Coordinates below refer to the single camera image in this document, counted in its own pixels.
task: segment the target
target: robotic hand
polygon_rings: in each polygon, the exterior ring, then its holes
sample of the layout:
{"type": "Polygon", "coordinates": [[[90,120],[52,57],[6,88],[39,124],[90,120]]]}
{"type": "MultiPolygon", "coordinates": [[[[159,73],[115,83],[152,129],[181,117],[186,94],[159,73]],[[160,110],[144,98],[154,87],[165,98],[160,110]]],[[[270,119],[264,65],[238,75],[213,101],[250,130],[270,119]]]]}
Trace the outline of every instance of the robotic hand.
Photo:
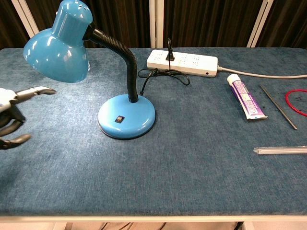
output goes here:
{"type": "MultiPolygon", "coordinates": [[[[35,95],[55,93],[55,90],[44,86],[33,87],[19,92],[0,88],[0,137],[16,131],[25,122],[25,117],[16,104],[29,100],[35,95]]],[[[29,134],[23,134],[13,140],[0,138],[0,150],[18,147],[30,138],[31,135],[29,134]]]]}

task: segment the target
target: power cord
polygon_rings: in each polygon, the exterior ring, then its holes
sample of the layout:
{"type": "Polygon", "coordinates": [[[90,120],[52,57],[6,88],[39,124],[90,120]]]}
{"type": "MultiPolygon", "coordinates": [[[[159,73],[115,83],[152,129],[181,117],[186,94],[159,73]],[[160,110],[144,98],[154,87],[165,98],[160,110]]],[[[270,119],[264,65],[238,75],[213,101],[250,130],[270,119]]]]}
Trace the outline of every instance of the power cord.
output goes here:
{"type": "Polygon", "coordinates": [[[217,71],[221,72],[231,72],[231,73],[237,73],[242,75],[248,75],[252,77],[259,77],[259,78],[274,78],[274,79],[298,79],[298,78],[307,78],[307,74],[304,75],[294,75],[294,76],[274,76],[274,75],[263,75],[263,74],[256,74],[256,73],[246,73],[237,71],[234,69],[227,69],[221,66],[217,66],[217,71]]]}
{"type": "Polygon", "coordinates": [[[242,227],[243,223],[244,223],[244,222],[238,222],[238,223],[236,224],[236,227],[234,228],[234,230],[239,230],[239,229],[242,227]]]}
{"type": "Polygon", "coordinates": [[[155,68],[155,69],[141,69],[138,72],[138,76],[140,78],[146,78],[146,80],[145,80],[145,82],[143,84],[142,90],[140,92],[141,96],[143,96],[143,94],[144,94],[146,83],[148,82],[149,78],[152,78],[152,77],[170,76],[170,77],[178,79],[184,85],[190,85],[190,79],[189,79],[189,77],[186,74],[182,73],[181,71],[178,71],[178,70],[175,70],[175,69],[171,69],[171,61],[173,61],[175,58],[173,56],[173,49],[172,49],[170,38],[168,38],[168,55],[167,55],[166,59],[168,60],[169,69],[165,69],[165,70],[159,70],[158,68],[155,68]],[[147,74],[147,75],[141,75],[141,72],[145,71],[145,70],[146,71],[150,71],[150,73],[147,74]],[[184,77],[188,82],[184,82],[182,79],[179,78],[180,76],[184,77]]]}
{"type": "Polygon", "coordinates": [[[127,227],[128,225],[130,225],[130,226],[128,227],[127,230],[129,230],[129,229],[131,228],[131,226],[133,225],[133,223],[129,222],[129,223],[126,224],[125,226],[121,227],[119,230],[123,230],[123,229],[124,229],[125,227],[127,227]]]}
{"type": "Polygon", "coordinates": [[[165,224],[166,224],[166,223],[163,223],[163,224],[161,225],[161,227],[158,228],[158,230],[162,230],[162,228],[164,228],[165,224]]]}
{"type": "Polygon", "coordinates": [[[108,224],[108,222],[105,223],[104,226],[102,226],[102,228],[100,230],[104,230],[107,224],[108,224]]]}

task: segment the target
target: gooseneck arm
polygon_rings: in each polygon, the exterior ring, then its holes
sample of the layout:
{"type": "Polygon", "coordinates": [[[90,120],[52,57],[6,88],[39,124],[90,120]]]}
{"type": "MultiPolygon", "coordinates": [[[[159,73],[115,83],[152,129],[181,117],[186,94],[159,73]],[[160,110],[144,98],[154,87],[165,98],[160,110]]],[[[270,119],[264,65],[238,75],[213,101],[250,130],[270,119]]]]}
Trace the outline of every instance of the gooseneck arm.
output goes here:
{"type": "Polygon", "coordinates": [[[127,65],[127,90],[129,101],[135,103],[138,101],[138,94],[136,91],[136,60],[133,53],[120,41],[104,34],[102,31],[95,29],[94,23],[91,23],[84,36],[83,40],[91,40],[94,43],[102,45],[106,48],[113,50],[119,54],[126,62],[127,65]]]}

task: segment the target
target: blue desk lamp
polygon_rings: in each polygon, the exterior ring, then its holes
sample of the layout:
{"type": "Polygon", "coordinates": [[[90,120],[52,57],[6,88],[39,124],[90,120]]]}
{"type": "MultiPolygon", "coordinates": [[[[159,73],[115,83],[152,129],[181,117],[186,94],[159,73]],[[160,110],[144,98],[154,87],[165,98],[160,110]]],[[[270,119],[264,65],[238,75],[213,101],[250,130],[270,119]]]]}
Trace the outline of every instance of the blue desk lamp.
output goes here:
{"type": "Polygon", "coordinates": [[[136,91],[136,60],[121,42],[95,29],[90,9],[79,0],[64,0],[52,28],[32,37],[24,46],[25,60],[43,75],[57,81],[78,82],[87,74],[86,40],[119,54],[127,65],[128,94],[106,101],[98,113],[102,131],[113,138],[137,138],[154,125],[153,104],[136,91]]]}

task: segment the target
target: floor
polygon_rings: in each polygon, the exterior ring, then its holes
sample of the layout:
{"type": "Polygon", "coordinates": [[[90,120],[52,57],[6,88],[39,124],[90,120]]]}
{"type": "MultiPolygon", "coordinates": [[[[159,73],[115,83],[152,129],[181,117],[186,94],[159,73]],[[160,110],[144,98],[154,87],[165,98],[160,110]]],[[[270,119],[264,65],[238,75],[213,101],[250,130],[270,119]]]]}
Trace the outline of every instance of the floor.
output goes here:
{"type": "MultiPolygon", "coordinates": [[[[127,223],[108,223],[104,230],[120,230],[127,223]]],[[[122,230],[158,230],[163,223],[133,223],[122,230]]],[[[233,230],[234,222],[166,223],[163,230],[233,230]]],[[[0,230],[101,230],[101,222],[0,223],[0,230]]],[[[242,230],[307,230],[307,222],[245,222],[242,230]]]]}

